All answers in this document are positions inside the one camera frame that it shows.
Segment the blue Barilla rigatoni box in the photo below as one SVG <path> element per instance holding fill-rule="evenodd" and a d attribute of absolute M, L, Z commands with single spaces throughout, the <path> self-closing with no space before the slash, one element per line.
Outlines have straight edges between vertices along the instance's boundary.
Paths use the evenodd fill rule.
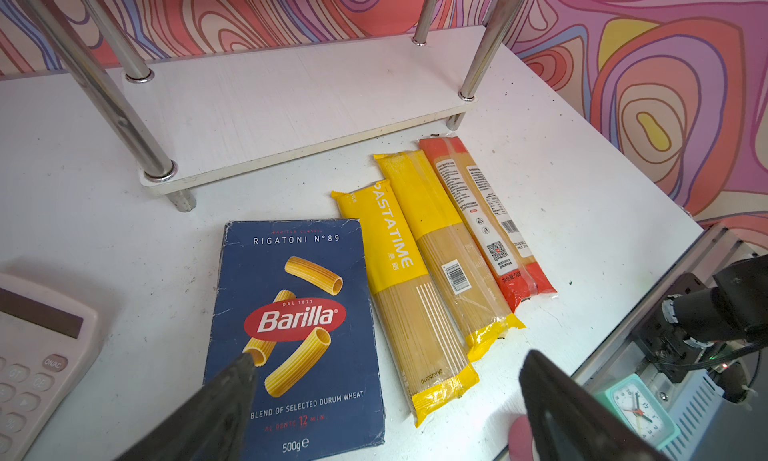
<path fill-rule="evenodd" d="M 314 460 L 383 444 L 358 221 L 226 225 L 205 379 L 242 354 L 257 375 L 244 459 Z"/>

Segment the yellow spaghetti bag with barcode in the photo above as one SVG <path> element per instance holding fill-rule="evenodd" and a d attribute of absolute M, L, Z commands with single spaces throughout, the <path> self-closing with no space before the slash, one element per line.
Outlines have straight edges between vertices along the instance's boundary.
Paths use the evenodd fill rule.
<path fill-rule="evenodd" d="M 457 208 L 421 150 L 374 156 L 468 348 L 480 360 L 511 328 L 510 310 Z"/>

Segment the red spaghetti bag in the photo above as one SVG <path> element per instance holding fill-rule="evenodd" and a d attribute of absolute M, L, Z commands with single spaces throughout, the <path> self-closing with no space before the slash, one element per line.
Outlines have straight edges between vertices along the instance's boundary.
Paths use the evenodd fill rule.
<path fill-rule="evenodd" d="M 419 141 L 460 213 L 511 310 L 535 297 L 553 299 L 556 288 L 467 147 L 458 137 Z"/>

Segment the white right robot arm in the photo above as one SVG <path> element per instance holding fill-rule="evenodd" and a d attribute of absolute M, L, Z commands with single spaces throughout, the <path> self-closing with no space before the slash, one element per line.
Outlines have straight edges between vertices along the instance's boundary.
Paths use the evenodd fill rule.
<path fill-rule="evenodd" d="M 767 347 L 767 257 L 737 261 L 707 287 L 685 273 L 633 329 L 630 339 L 669 381 Z"/>

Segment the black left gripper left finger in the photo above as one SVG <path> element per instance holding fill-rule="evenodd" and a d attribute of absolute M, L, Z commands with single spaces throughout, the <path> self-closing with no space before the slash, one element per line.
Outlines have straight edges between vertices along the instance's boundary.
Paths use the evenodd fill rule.
<path fill-rule="evenodd" d="M 243 353 L 118 458 L 240 459 L 257 384 L 252 357 Z"/>

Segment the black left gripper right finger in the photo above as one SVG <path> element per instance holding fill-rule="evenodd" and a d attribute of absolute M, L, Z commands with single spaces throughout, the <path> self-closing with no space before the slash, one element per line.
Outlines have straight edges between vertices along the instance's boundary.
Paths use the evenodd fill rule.
<path fill-rule="evenodd" d="M 527 353 L 519 375 L 541 460 L 664 460 L 542 352 Z"/>

